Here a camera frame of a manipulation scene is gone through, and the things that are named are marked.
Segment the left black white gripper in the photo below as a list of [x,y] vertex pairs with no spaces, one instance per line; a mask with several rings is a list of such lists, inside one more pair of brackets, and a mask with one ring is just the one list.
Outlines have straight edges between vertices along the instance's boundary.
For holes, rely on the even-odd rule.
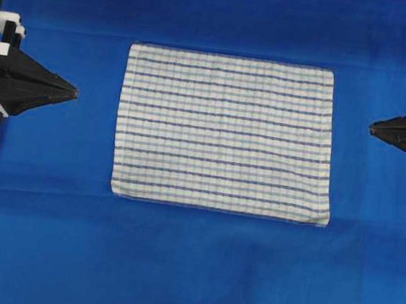
[[0,124],[8,115],[78,97],[72,84],[16,48],[25,35],[21,16],[0,10]]

